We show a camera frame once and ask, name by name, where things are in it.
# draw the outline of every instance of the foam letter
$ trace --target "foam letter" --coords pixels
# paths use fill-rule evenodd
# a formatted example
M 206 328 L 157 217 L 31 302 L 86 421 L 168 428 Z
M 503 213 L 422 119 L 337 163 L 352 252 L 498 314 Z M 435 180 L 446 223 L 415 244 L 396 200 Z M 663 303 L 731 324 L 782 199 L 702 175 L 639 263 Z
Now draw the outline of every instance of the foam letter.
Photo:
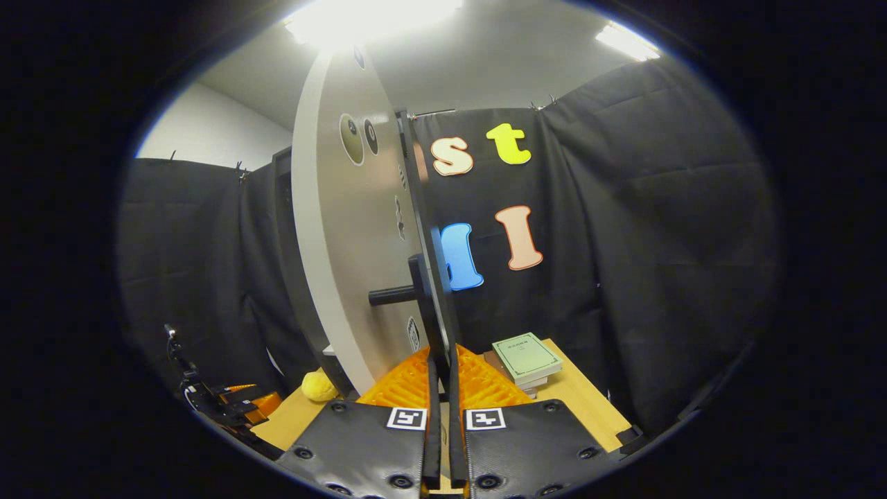
M 468 235 L 471 234 L 469 224 L 453 224 L 441 231 L 443 259 L 450 268 L 450 289 L 476 288 L 483 284 L 483 276 L 475 270 L 475 261 L 471 258 L 471 247 L 468 246 Z
M 487 132 L 487 139 L 496 141 L 496 151 L 508 164 L 524 164 L 530 160 L 530 151 L 517 148 L 517 139 L 523 139 L 523 130 L 512 130 L 511 123 L 502 123 Z
M 468 144 L 459 137 L 438 139 L 431 144 L 431 154 L 437 158 L 434 162 L 435 170 L 441 175 L 461 175 L 471 170 L 475 165 L 475 159 L 466 153 Z
M 496 214 L 496 220 L 505 226 L 508 245 L 511 246 L 511 260 L 508 261 L 508 268 L 511 270 L 523 270 L 542 262 L 542 253 L 533 246 L 530 226 L 527 224 L 529 215 L 530 208 L 527 206 L 512 206 Z

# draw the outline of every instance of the fluorescent light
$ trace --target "fluorescent light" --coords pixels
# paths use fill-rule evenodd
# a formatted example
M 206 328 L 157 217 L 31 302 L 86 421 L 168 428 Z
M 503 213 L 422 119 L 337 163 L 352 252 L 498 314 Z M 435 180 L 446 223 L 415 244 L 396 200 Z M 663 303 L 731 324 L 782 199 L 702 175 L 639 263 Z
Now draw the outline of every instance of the fluorescent light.
M 284 26 L 299 44 L 337 48 L 438 21 L 460 6 L 462 0 L 317 0 Z
M 610 21 L 594 39 L 638 61 L 659 59 L 659 54 L 657 53 L 659 49 L 652 43 L 613 21 Z

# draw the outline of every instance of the book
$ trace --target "book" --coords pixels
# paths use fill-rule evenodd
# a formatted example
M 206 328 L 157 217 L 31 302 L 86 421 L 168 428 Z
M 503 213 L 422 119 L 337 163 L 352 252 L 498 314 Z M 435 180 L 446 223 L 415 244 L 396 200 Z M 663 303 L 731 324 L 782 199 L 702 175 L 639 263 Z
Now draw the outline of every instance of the book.
M 563 360 L 533 333 L 495 342 L 493 351 L 518 386 L 554 374 L 563 367 Z
M 514 383 L 514 380 L 511 378 L 511 374 L 508 373 L 508 369 L 505 369 L 505 366 L 502 364 L 502 360 L 498 357 L 498 355 L 489 350 L 488 352 L 483 353 L 483 359 L 487 361 L 494 369 L 496 369 L 502 376 L 508 378 L 508 381 Z M 539 379 L 534 379 L 533 381 L 528 381 L 524 384 L 518 384 L 517 387 L 521 390 L 527 391 L 530 388 L 534 388 L 536 386 L 540 386 L 548 382 L 548 376 L 540 377 Z
M 531 390 L 546 383 L 548 383 L 548 376 L 540 377 L 539 379 L 534 379 L 533 381 L 528 381 L 524 384 L 518 384 L 517 387 L 526 392 L 527 390 Z

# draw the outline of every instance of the yellow plush toy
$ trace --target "yellow plush toy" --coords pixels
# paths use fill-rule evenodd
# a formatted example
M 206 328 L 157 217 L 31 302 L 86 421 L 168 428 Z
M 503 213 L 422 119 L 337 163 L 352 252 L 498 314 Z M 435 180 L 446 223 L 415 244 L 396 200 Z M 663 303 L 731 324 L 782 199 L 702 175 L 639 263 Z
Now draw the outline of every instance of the yellow plush toy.
M 326 377 L 323 369 L 305 375 L 302 379 L 302 393 L 309 400 L 314 400 L 315 402 L 326 402 L 335 399 L 339 395 L 335 386 L 330 383 L 330 378 Z

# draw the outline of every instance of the black curtain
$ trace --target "black curtain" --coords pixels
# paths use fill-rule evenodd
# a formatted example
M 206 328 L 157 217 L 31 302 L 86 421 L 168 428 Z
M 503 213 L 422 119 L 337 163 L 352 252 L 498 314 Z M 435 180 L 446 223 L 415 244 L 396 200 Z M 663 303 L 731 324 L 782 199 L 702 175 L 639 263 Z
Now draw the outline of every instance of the black curtain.
M 306 373 L 317 370 L 315 350 L 299 327 L 293 303 L 307 283 L 294 281 L 302 261 L 295 240 L 295 221 L 285 161 L 249 173 L 240 200 L 240 245 L 243 250 L 245 316 L 273 357 L 287 385 L 287 394 L 302 384 Z
M 158 159 L 128 168 L 116 238 L 125 337 L 176 392 L 167 322 L 208 384 L 259 384 L 287 396 L 318 367 L 291 307 L 287 318 L 272 168 L 242 181 L 241 173 Z
M 507 164 L 486 133 L 501 123 L 523 130 L 521 150 L 532 154 L 524 164 Z M 475 353 L 491 343 L 532 331 L 550 337 L 605 395 L 625 395 L 619 369 L 610 365 L 602 329 L 600 296 L 595 280 L 591 227 L 564 168 L 561 150 L 539 114 L 526 109 L 480 109 L 420 116 L 416 135 L 428 162 L 429 210 L 440 227 L 465 222 L 472 258 L 483 284 L 452 294 L 459 319 L 459 343 Z M 462 175 L 433 170 L 431 144 L 460 137 L 474 159 Z M 495 214 L 505 208 L 530 208 L 528 224 L 542 262 L 529 269 L 508 267 L 511 250 L 505 228 Z M 614 390 L 614 384 L 620 389 Z M 631 411 L 627 400 L 622 410 Z
M 500 123 L 524 130 L 527 163 L 499 160 L 485 133 Z M 781 275 L 774 194 L 741 126 L 685 69 L 631 64 L 540 111 L 427 115 L 416 131 L 437 222 L 474 229 L 484 283 L 453 293 L 472 350 L 551 337 L 656 435 L 766 327 Z M 468 143 L 467 174 L 430 169 L 444 137 Z M 544 255 L 519 272 L 493 218 L 517 204 Z

